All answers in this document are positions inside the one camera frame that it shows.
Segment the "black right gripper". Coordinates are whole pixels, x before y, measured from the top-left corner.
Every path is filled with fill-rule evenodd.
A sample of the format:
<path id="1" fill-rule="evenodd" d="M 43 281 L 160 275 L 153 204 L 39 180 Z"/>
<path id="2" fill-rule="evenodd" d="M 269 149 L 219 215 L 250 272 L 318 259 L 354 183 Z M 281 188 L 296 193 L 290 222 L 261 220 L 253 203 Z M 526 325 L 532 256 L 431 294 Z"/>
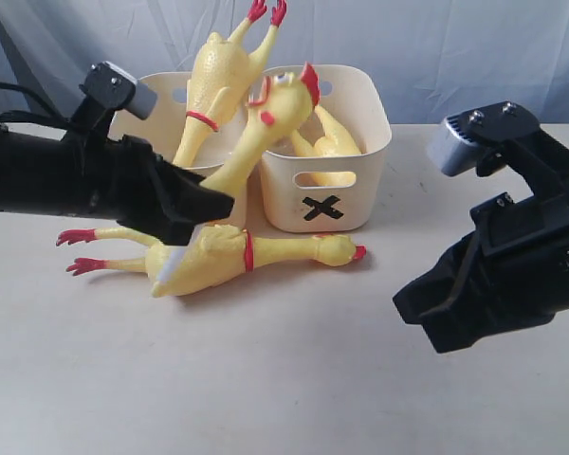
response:
<path id="1" fill-rule="evenodd" d="M 438 353 L 543 326 L 569 310 L 569 192 L 514 203 L 504 193 L 470 212 L 475 229 L 393 302 Z"/>

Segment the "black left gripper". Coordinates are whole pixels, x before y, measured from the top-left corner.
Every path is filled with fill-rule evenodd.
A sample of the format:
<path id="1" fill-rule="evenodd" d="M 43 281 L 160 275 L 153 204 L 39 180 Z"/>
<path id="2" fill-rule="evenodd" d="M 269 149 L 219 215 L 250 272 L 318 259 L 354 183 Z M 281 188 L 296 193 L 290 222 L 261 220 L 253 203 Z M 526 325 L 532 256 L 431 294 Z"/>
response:
<path id="1" fill-rule="evenodd" d="M 157 238 L 185 246 L 193 230 L 229 217 L 234 198 L 203 186 L 207 178 L 181 169 L 136 136 L 88 139 L 80 147 L 64 214 L 111 219 Z"/>

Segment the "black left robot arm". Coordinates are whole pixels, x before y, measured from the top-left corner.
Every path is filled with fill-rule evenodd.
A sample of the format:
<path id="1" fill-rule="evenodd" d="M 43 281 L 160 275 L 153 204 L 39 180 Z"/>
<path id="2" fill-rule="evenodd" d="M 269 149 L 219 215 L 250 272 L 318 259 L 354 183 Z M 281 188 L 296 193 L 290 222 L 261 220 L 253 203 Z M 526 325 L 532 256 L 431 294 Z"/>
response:
<path id="1" fill-rule="evenodd" d="M 114 220 L 171 246 L 229 217 L 233 197 L 202 187 L 136 136 L 61 139 L 0 126 L 0 212 Z"/>

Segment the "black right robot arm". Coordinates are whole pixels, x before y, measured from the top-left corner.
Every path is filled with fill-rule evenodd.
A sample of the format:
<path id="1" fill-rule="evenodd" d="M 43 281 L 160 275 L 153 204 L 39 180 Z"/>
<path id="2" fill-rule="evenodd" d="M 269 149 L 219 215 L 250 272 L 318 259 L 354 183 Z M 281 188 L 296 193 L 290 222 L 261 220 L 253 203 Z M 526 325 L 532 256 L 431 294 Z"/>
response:
<path id="1" fill-rule="evenodd" d="M 569 309 L 569 179 L 557 196 L 502 193 L 470 212 L 475 229 L 393 297 L 434 350 L 549 323 Z"/>

